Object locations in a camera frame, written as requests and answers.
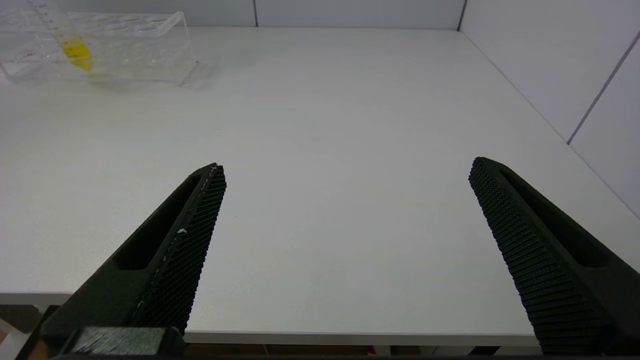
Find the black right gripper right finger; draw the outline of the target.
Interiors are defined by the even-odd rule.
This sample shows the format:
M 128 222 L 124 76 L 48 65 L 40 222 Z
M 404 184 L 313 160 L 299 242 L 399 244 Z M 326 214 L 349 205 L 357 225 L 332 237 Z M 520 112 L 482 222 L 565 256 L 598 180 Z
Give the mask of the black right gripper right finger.
M 542 353 L 637 357 L 639 273 L 504 164 L 468 181 Z

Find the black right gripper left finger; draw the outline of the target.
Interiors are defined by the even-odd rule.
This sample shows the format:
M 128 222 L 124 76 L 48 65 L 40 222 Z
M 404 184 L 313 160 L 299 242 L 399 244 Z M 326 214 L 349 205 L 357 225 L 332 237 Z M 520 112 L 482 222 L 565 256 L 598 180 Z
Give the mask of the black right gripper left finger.
M 215 162 L 190 174 L 41 326 L 61 347 L 84 327 L 185 332 L 227 183 Z

